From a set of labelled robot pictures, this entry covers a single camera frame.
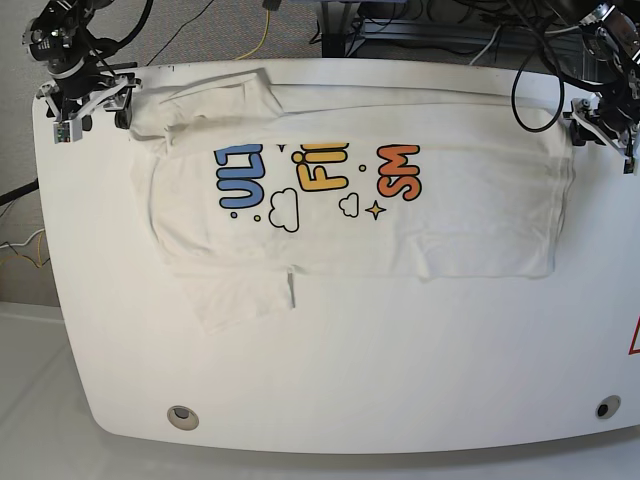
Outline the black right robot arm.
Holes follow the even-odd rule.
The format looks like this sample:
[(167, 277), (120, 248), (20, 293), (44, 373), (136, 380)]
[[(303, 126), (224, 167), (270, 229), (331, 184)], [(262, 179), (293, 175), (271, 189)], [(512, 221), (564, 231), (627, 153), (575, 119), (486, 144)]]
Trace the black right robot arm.
[(102, 109), (114, 115), (115, 127), (132, 123), (132, 96), (142, 85), (135, 62), (111, 65), (107, 59), (128, 46), (142, 31), (153, 6), (147, 1), (134, 28), (123, 39), (97, 38), (89, 31), (95, 13), (109, 1), (50, 1), (32, 19), (22, 44), (34, 61), (46, 66), (52, 82), (36, 97), (47, 104), (56, 144), (82, 139), (93, 126), (92, 115)]

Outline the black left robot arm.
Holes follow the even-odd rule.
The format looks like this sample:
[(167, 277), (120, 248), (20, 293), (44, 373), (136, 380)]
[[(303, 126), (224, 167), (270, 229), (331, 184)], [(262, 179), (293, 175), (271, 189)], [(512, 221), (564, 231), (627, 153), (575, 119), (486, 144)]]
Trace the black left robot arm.
[[(559, 103), (551, 119), (540, 127), (530, 127), (521, 119), (516, 92), (524, 71), (516, 73), (510, 93), (512, 114), (529, 133), (543, 133), (564, 121), (575, 147), (590, 142), (613, 149), (624, 160), (623, 172), (639, 172), (639, 23), (613, 1), (549, 1), (552, 15), (535, 23), (514, 1), (508, 3), (535, 39), (536, 45), (522, 65), (538, 56), (548, 72), (558, 80)], [(570, 33), (580, 35), (583, 48), (595, 61), (604, 63), (613, 79), (592, 83), (563, 71), (551, 46), (549, 26), (562, 21)]]

